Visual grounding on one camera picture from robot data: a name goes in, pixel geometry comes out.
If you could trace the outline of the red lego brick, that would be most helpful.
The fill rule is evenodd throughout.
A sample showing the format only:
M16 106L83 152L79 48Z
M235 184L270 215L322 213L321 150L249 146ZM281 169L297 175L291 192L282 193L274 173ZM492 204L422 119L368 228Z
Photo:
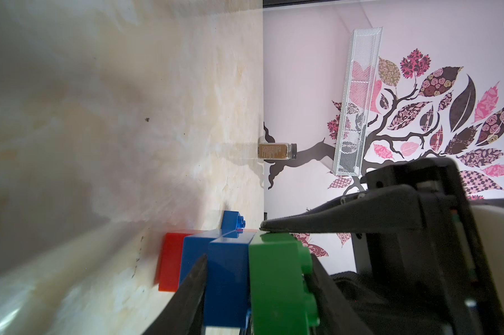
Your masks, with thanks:
M165 234L155 277L159 292L175 293L179 288L183 240L197 233L200 230L178 230Z

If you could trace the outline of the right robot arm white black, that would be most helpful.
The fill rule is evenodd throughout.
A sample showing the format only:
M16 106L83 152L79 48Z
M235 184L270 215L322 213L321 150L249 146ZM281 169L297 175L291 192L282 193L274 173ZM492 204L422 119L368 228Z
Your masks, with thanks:
M504 334L504 198L470 201L448 158L394 163L367 190L265 220L276 233L350 233L355 272L306 277L316 334Z

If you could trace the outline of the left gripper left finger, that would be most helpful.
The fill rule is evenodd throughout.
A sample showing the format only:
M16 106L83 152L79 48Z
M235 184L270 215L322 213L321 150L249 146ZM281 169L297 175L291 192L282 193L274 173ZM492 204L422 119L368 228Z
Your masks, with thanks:
M205 334L203 322L207 275L207 255L204 254L144 334Z

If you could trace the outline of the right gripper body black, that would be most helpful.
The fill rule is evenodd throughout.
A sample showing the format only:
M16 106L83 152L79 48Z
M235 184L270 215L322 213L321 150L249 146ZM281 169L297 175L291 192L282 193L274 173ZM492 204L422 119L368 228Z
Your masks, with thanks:
M418 192L420 230L351 233L357 283L351 302L373 334L504 334L504 311L451 159L374 170L368 190Z

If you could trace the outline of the green lego brick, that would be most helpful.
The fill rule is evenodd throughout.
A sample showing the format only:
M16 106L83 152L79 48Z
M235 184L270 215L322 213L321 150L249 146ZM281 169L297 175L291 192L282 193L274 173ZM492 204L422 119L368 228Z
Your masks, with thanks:
M306 285L310 251L288 233L260 233L249 245L250 298L255 334L310 334L320 324Z

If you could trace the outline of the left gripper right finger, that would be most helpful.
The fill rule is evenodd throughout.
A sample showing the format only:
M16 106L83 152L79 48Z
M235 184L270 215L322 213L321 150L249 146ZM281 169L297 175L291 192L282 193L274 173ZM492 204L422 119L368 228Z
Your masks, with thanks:
M306 275L306 285L314 295L320 323L313 334L367 334L373 332L357 315L315 255L313 271Z

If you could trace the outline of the small blue lego brick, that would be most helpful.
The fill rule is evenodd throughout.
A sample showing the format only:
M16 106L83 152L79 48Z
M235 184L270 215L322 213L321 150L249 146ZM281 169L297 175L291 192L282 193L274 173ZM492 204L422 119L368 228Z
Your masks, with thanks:
M239 212L225 210L221 223L221 230L229 233L235 230L243 230L246 227L246 221Z

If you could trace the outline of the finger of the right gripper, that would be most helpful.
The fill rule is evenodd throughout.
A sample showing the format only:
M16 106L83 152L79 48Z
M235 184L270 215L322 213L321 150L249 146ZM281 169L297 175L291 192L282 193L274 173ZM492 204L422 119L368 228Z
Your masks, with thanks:
M270 233L397 233L421 228L418 192L408 185L340 196L303 214L260 225Z

